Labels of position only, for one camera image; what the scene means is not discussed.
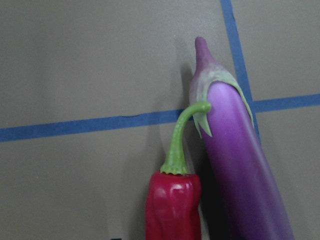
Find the red chili pepper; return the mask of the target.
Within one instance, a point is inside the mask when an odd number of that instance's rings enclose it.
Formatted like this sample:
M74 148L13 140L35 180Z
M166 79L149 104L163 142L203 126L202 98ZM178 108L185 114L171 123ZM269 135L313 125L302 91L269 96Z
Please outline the red chili pepper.
M145 205L145 239L200 240L199 204L201 180L190 174L185 161L183 135L194 114L206 114L212 106L198 102L187 107L175 124L169 150L160 170L150 178Z

